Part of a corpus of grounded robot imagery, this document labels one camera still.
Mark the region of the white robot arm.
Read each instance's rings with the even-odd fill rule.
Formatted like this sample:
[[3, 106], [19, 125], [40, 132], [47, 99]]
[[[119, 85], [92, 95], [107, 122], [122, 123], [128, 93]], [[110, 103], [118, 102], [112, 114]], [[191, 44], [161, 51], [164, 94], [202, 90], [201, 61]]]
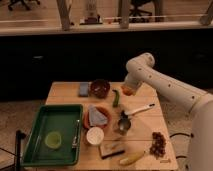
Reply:
[[142, 53], [130, 59], [126, 63], [123, 93], [131, 96], [145, 82], [193, 114], [193, 137], [188, 145], [187, 171], [213, 171], [213, 94], [154, 70], [154, 64], [151, 53]]

